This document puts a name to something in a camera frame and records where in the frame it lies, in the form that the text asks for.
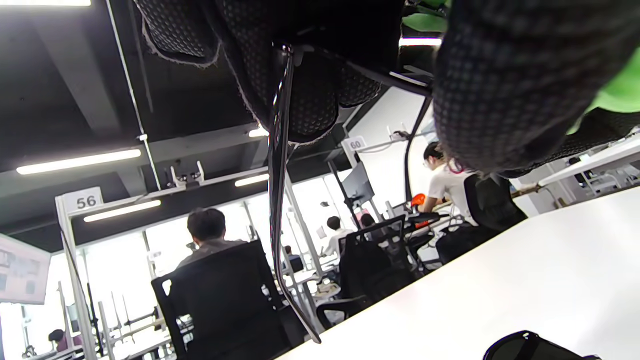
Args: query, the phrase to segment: man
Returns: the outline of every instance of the man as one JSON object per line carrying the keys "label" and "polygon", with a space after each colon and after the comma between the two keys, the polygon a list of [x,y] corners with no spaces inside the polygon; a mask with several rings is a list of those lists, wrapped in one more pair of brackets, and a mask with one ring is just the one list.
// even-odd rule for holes
{"label": "man", "polygon": [[[291,247],[290,246],[285,246],[284,247],[284,252],[287,254],[287,257],[289,258],[289,263],[291,264],[291,270],[293,270],[293,272],[299,272],[305,269],[305,265],[302,263],[302,258],[300,257],[300,255],[295,255],[291,252]],[[282,268],[286,268],[287,267],[287,263],[286,262],[282,262]]]}
{"label": "man", "polygon": [[[82,337],[80,335],[76,335],[73,338],[74,346],[82,345]],[[61,329],[53,330],[49,334],[49,341],[53,341],[56,343],[56,351],[61,352],[68,349],[67,346],[67,338],[65,337],[65,332]]]}
{"label": "man", "polygon": [[334,234],[331,238],[329,238],[329,244],[325,249],[322,250],[321,256],[331,256],[333,253],[338,254],[340,257],[340,239],[343,239],[348,234],[351,234],[353,231],[349,229],[343,229],[340,227],[340,218],[339,217],[330,217],[326,221],[326,226],[334,231]]}
{"label": "man", "polygon": [[244,243],[225,240],[225,215],[217,209],[195,209],[189,214],[187,229],[198,249],[182,260],[178,267]]}
{"label": "man", "polygon": [[428,197],[424,204],[418,207],[418,210],[423,213],[430,213],[437,204],[442,203],[442,198],[446,194],[460,210],[465,220],[471,225],[477,226],[476,221],[471,217],[467,204],[467,194],[465,193],[465,179],[471,173],[456,172],[450,166],[447,166],[448,162],[440,150],[439,142],[432,142],[427,145],[427,149],[424,151],[424,162],[433,171],[433,175],[429,184]]}

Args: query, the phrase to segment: desk surface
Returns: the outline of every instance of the desk surface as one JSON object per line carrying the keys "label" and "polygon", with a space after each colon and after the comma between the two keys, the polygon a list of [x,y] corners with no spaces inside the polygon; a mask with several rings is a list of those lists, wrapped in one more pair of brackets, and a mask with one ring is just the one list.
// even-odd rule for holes
{"label": "desk surface", "polygon": [[582,160],[538,181],[538,184],[540,186],[545,186],[558,180],[562,180],[566,177],[570,177],[575,174],[579,174],[581,172],[585,172],[587,170],[612,163],[616,160],[626,158],[627,156],[633,155],[638,152],[640,152],[640,135],[635,135],[632,138],[625,140],[624,142],[606,148],[586,160]]}
{"label": "desk surface", "polygon": [[[134,359],[139,356],[143,356],[156,348],[159,348],[165,344],[171,342],[169,331],[154,333],[153,336],[140,339],[136,338],[135,343],[122,343],[115,345],[113,348],[113,355],[116,360]],[[109,356],[99,358],[98,360],[109,360]]]}
{"label": "desk surface", "polygon": [[526,329],[636,360],[638,204],[633,188],[530,218],[280,359],[482,359]]}

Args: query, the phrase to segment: ceiling light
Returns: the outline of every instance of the ceiling light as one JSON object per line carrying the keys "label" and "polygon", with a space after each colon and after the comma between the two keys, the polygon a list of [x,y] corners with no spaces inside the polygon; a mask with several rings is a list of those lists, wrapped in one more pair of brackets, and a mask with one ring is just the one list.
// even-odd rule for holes
{"label": "ceiling light", "polygon": [[142,204],[136,204],[136,205],[132,205],[132,206],[127,206],[126,208],[109,210],[109,211],[105,211],[103,213],[99,213],[99,214],[95,214],[95,215],[89,215],[86,218],[84,218],[84,222],[92,222],[92,221],[96,221],[96,220],[102,220],[102,219],[105,219],[105,218],[117,217],[118,215],[124,215],[124,214],[132,213],[132,212],[138,211],[138,210],[154,208],[154,207],[156,207],[158,205],[160,205],[160,200],[153,200],[153,201],[149,201],[149,202],[143,202]]}
{"label": "ceiling light", "polygon": [[442,44],[441,38],[400,38],[398,42],[398,46],[440,46],[440,44]]}
{"label": "ceiling light", "polygon": [[254,177],[247,177],[246,179],[236,181],[236,186],[249,185],[253,183],[259,183],[269,179],[269,174],[262,174]]}
{"label": "ceiling light", "polygon": [[91,0],[0,0],[0,5],[89,6]]}
{"label": "ceiling light", "polygon": [[257,129],[249,131],[250,138],[257,138],[258,136],[269,136],[269,132],[262,126],[258,126]]}
{"label": "ceiling light", "polygon": [[61,170],[64,168],[83,167],[85,165],[93,165],[100,163],[108,163],[109,161],[124,160],[137,158],[142,153],[138,149],[109,152],[107,154],[84,156],[82,158],[52,161],[50,163],[42,163],[36,165],[27,165],[19,167],[16,171],[22,175],[36,174],[39,172],[47,172],[53,170]]}

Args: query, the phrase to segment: chair armrest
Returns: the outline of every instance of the chair armrest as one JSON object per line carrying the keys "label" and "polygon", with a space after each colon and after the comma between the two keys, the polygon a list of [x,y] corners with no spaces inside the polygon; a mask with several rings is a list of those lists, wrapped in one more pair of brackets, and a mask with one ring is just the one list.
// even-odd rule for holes
{"label": "chair armrest", "polygon": [[340,299],[325,302],[324,304],[318,305],[316,308],[316,315],[318,320],[320,320],[320,324],[324,327],[325,330],[328,330],[333,327],[333,324],[327,319],[326,314],[324,313],[327,310],[340,311],[344,313],[344,318],[348,318],[349,316],[353,316],[359,313],[363,308],[366,307],[367,297],[365,295],[353,298],[353,299]]}

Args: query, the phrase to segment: white shirt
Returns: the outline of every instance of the white shirt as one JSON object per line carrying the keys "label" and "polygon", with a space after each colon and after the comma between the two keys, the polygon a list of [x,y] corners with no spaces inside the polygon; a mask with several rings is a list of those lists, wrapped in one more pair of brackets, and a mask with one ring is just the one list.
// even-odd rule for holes
{"label": "white shirt", "polygon": [[465,193],[465,179],[472,174],[470,172],[456,174],[446,164],[440,165],[433,171],[427,196],[442,199],[446,193],[454,206],[460,210],[460,214],[465,217],[465,220],[471,225],[477,226],[477,222],[471,217],[469,205],[467,204],[467,194]]}
{"label": "white shirt", "polygon": [[338,258],[340,258],[339,240],[344,239],[345,236],[347,236],[348,234],[351,234],[352,232],[353,230],[349,230],[349,229],[340,228],[336,230],[335,234],[331,238],[329,238],[329,244],[327,245],[326,249],[322,251],[322,255],[331,256],[335,252],[338,254]]}

